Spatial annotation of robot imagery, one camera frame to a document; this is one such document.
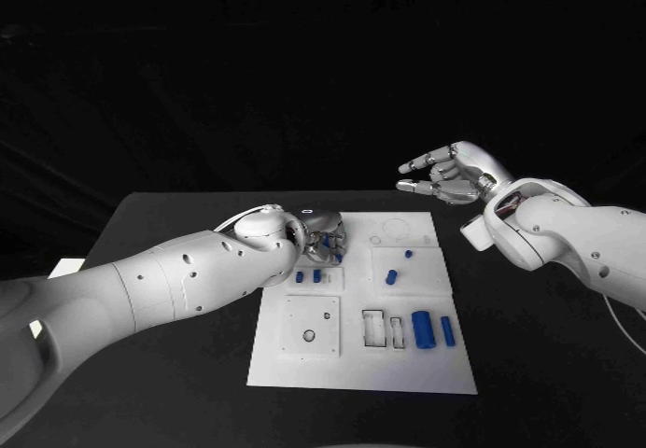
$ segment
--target robotic hand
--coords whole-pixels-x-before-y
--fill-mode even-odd
[[[513,180],[490,154],[457,142],[399,166],[408,173],[433,166],[431,182],[405,179],[397,189],[448,204],[480,198],[485,211],[460,231],[476,250],[497,246],[509,261],[532,271],[561,263],[583,284],[646,309],[646,215],[621,207],[591,207],[554,180]]]
[[[0,444],[107,345],[277,285],[301,254],[337,265],[345,252],[339,213],[291,214],[274,204],[79,273],[0,282]]]

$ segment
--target table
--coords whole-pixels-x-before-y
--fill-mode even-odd
[[[473,250],[459,228],[482,203],[450,207],[401,191],[134,193],[84,268],[213,229],[264,203],[287,210],[431,211],[479,396],[248,387],[258,289],[218,311],[107,347],[7,448],[643,443],[646,357],[601,297],[562,266],[528,273],[495,248]],[[616,309],[627,313],[623,305]]]

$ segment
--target black background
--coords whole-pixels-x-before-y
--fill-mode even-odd
[[[620,333],[601,296],[561,265],[529,273],[495,248],[474,251],[459,228],[482,204],[450,207],[391,190],[133,194],[85,267],[271,202],[288,210],[431,212],[479,395],[247,386],[258,289],[101,350],[7,448],[642,446],[646,356]],[[620,303],[614,308],[646,346],[636,311]]]
[[[3,276],[84,257],[133,191],[391,189],[397,166],[459,140],[516,177],[640,209],[639,2],[199,12],[183,26],[4,26]]]

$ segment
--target circular cutout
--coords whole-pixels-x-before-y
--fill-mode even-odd
[[[402,240],[411,234],[411,227],[404,219],[389,219],[384,223],[384,233],[395,240]]]
[[[306,343],[310,343],[313,341],[313,331],[310,329],[306,330],[303,333],[303,339],[306,340]]]

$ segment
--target white board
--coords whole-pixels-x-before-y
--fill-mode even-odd
[[[329,290],[306,289],[294,286],[291,276],[280,285],[264,289],[248,385],[476,394],[431,214],[342,213],[342,216],[348,233],[348,254],[340,264],[343,285],[339,287],[336,283]],[[414,252],[410,259],[404,256],[407,249]],[[301,257],[294,271],[298,267],[316,266]],[[392,286],[386,285],[384,276],[389,269],[398,269]],[[335,357],[280,354],[287,330],[286,324],[277,323],[286,320],[286,300],[296,296],[337,299],[339,350]],[[320,317],[317,307],[319,304],[313,318]],[[363,310],[384,311],[385,349],[365,346]],[[437,342],[435,348],[424,350],[414,344],[411,320],[412,312],[421,310],[431,314]],[[440,324],[444,315],[451,319],[454,347],[444,341]],[[401,317],[404,350],[394,348],[391,317]],[[296,336],[303,333],[300,327],[290,330]]]

